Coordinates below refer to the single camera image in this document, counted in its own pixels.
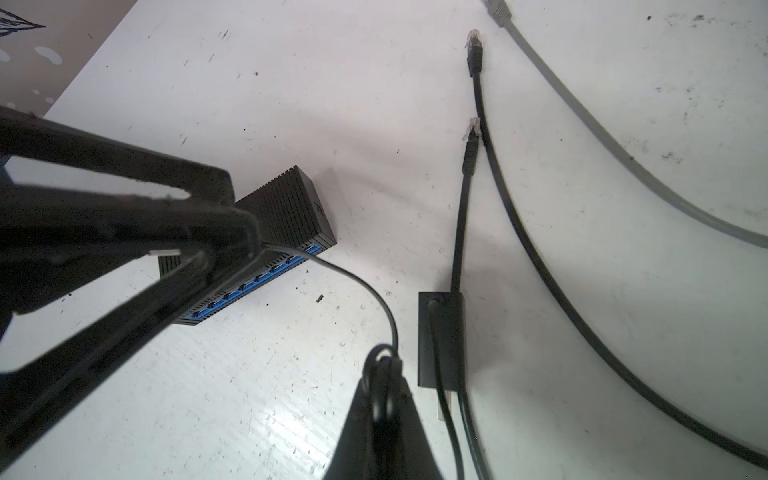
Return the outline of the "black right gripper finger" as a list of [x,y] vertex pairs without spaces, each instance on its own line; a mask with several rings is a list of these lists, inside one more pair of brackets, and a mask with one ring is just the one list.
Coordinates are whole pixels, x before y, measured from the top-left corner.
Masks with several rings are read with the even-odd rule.
[[440,479],[402,361],[366,359],[326,479]]

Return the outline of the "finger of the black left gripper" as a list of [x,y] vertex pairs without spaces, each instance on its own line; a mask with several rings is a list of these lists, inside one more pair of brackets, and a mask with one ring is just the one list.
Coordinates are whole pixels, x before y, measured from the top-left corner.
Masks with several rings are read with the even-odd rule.
[[1,153],[178,188],[194,199],[235,202],[221,168],[132,146],[33,114],[1,108]]
[[1,323],[156,251],[169,275],[1,377],[1,464],[11,466],[163,329],[257,260],[256,218],[193,199],[32,186],[1,190]]

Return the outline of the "black power adapter with cable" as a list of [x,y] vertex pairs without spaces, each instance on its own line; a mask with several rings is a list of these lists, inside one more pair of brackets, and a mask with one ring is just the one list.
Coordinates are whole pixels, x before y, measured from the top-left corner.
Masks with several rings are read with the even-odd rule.
[[[392,334],[391,343],[374,346],[369,351],[366,359],[371,355],[389,355],[397,357],[402,361],[399,356],[399,334],[394,314],[384,297],[368,282],[338,265],[298,249],[270,243],[266,243],[264,248],[270,251],[280,251],[301,256],[304,259],[313,261],[329,270],[339,273],[363,287],[380,304],[390,324]],[[466,477],[466,471],[463,453],[447,397],[448,391],[457,391],[459,389],[460,381],[458,375],[464,372],[464,367],[461,363],[465,360],[465,347],[463,346],[463,341],[459,335],[459,327],[461,326],[460,308],[463,306],[463,301],[460,299],[460,295],[456,292],[424,292],[420,295],[420,305],[426,309],[425,312],[420,314],[420,323],[427,328],[427,331],[422,333],[420,338],[428,341],[431,345],[434,388],[437,393],[440,411],[443,415],[445,428],[451,444],[455,476],[458,479],[464,479]]]

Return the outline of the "black network switch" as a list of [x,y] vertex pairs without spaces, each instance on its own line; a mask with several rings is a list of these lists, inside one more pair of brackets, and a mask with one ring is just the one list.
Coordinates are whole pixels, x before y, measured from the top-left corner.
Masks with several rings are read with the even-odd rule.
[[[330,221],[311,179],[297,166],[235,203],[256,217],[263,239],[317,255],[336,245]],[[175,322],[197,325],[303,263],[301,256],[265,250],[249,270],[199,301]]]

